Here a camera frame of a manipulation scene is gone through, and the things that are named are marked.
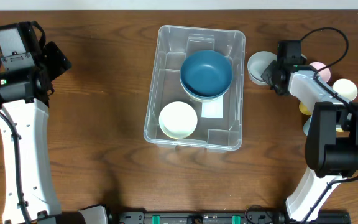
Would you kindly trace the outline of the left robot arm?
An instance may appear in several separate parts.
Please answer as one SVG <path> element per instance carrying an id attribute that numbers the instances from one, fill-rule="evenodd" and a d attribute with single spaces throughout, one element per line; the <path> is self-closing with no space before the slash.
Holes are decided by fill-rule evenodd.
<path id="1" fill-rule="evenodd" d="M 104 205 L 63 212 L 48 155 L 49 97 L 71 68 L 38 22 L 0 26 L 0 132 L 6 199 L 3 223 L 111 223 Z"/>

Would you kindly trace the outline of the small yellow bowl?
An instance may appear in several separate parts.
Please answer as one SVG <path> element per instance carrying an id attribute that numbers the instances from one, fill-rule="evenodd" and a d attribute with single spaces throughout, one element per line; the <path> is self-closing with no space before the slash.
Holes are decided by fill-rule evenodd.
<path id="1" fill-rule="evenodd" d="M 166 135 L 173 139 L 185 139 L 189 136 L 187 134 L 166 134 Z"/>

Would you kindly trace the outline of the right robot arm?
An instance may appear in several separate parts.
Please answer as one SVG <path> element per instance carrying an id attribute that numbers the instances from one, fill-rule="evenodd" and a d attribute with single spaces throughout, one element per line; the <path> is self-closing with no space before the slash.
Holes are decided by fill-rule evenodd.
<path id="1" fill-rule="evenodd" d="M 289 219 L 306 223 L 340 184 L 358 180 L 358 103 L 335 92 L 306 64 L 300 40 L 281 40 L 262 79 L 279 95 L 291 94 L 311 112 L 305 143 L 307 169 L 286 199 Z"/>

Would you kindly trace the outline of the small white bowl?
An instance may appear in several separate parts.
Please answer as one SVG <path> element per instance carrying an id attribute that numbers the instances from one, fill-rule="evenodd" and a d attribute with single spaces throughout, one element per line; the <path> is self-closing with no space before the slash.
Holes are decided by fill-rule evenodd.
<path id="1" fill-rule="evenodd" d="M 164 134 L 191 135 L 198 124 L 198 117 L 192 106 L 175 101 L 161 110 L 158 121 Z"/>

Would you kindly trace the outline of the dark blue bowl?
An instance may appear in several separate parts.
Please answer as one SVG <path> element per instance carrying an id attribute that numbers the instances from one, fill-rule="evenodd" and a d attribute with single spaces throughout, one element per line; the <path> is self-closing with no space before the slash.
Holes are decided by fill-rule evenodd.
<path id="1" fill-rule="evenodd" d="M 230 61 L 219 52 L 200 50 L 190 55 L 183 62 L 180 77 L 186 81 L 191 79 L 233 79 Z"/>
<path id="2" fill-rule="evenodd" d="M 180 83 L 188 95 L 199 98 L 215 98 L 224 95 L 230 88 L 233 79 L 191 79 L 180 77 Z"/>

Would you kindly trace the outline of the small grey bowl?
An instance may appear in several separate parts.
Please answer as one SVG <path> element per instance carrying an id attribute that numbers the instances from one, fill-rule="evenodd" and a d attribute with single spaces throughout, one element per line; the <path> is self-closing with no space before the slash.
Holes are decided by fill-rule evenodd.
<path id="1" fill-rule="evenodd" d="M 261 76 L 270 63 L 276 59 L 277 55 L 268 51 L 260 51 L 253 54 L 247 63 L 250 80 L 257 85 L 267 85 Z"/>

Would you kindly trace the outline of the light blue plastic cup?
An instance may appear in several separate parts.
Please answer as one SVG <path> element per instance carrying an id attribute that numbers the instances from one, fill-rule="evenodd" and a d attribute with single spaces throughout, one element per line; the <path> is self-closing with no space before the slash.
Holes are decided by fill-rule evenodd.
<path id="1" fill-rule="evenodd" d="M 310 128 L 310 123 L 311 123 L 311 117 L 309 117 L 306 121 L 306 123 L 303 125 L 303 132 L 304 134 L 307 136 L 308 135 L 308 131 Z"/>

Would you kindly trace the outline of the large cream bowl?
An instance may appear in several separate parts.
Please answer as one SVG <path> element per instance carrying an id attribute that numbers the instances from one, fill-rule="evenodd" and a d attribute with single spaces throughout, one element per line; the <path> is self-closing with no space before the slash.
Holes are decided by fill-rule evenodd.
<path id="1" fill-rule="evenodd" d="M 193 96 L 193 95 L 189 95 L 189 97 L 192 100 L 195 100 L 195 101 L 200 102 L 200 103 L 212 102 L 212 101 L 219 100 L 221 98 L 221 96 L 215 97 L 215 98 L 199 98 L 199 97 L 196 97 L 196 96 Z"/>

